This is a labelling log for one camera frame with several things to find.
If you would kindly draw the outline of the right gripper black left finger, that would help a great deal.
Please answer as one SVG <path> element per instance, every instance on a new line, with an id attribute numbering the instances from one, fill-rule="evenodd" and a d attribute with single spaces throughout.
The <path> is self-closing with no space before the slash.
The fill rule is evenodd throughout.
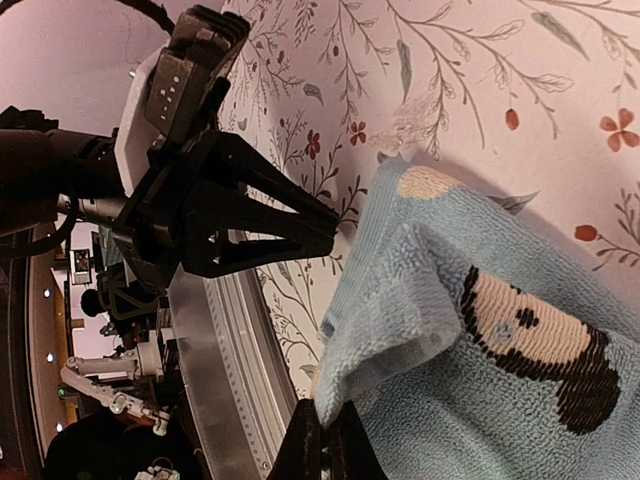
<path id="1" fill-rule="evenodd" d="M 298 401 L 268 480 L 319 480 L 322 470 L 322 429 L 314 401 Z"/>

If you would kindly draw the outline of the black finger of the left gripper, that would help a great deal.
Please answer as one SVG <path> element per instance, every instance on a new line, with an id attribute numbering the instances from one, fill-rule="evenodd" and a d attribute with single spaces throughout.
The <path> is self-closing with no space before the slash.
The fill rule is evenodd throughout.
<path id="1" fill-rule="evenodd" d="M 209 131 L 190 152 L 192 192 L 216 226 L 272 235 L 333 235 L 339 216 L 237 134 Z"/>

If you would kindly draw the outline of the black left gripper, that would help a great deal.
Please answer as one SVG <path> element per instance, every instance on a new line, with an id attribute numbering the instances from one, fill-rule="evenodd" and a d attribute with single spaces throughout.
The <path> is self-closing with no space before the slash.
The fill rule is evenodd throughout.
<path id="1" fill-rule="evenodd" d="M 185 175 L 170 173 L 169 160 L 195 135 L 192 124 L 180 120 L 161 149 L 144 148 L 151 167 L 126 195 L 114 139 L 61 130 L 39 110 L 7 108 L 1 114 L 2 235 L 30 230 L 57 213 L 66 220 L 48 237 L 2 247 L 2 259 L 56 248 L 79 220 L 112 229 L 149 291 L 168 288 L 177 268 L 217 278 L 332 251 L 335 211 L 306 192 L 293 211 L 284 211 L 214 184 L 190 191 Z"/>

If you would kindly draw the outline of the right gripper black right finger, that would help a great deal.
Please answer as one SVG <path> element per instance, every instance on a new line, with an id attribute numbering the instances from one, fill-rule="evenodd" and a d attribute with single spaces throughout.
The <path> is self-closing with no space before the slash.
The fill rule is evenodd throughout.
<path id="1" fill-rule="evenodd" d="M 387 480 L 352 401 L 327 429 L 330 476 L 335 480 Z"/>

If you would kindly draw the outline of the blue patterned towel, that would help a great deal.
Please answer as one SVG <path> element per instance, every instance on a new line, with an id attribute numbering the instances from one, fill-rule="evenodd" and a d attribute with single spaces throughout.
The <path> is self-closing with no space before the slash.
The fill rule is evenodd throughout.
<path id="1" fill-rule="evenodd" d="M 635 479 L 639 316 L 494 201 L 400 158 L 373 178 L 314 400 L 390 479 Z"/>

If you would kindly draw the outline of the person in background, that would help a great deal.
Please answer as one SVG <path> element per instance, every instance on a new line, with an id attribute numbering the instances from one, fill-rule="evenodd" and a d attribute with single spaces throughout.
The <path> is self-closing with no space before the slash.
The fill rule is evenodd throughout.
<path id="1" fill-rule="evenodd" d="M 88 289 L 81 295 L 81 309 L 89 317 L 108 313 L 119 335 L 129 333 L 133 324 L 140 324 L 156 314 L 158 298 L 145 291 L 137 282 L 124 287 L 110 300 L 108 292 Z"/>

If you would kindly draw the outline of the aluminium front rail frame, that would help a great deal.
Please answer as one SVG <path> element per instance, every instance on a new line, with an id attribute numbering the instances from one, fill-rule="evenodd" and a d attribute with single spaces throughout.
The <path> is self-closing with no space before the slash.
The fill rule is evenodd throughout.
<path id="1" fill-rule="evenodd" d="M 178 269 L 172 328 L 196 431 L 215 479 L 265 479 L 297 402 L 257 274 Z"/>

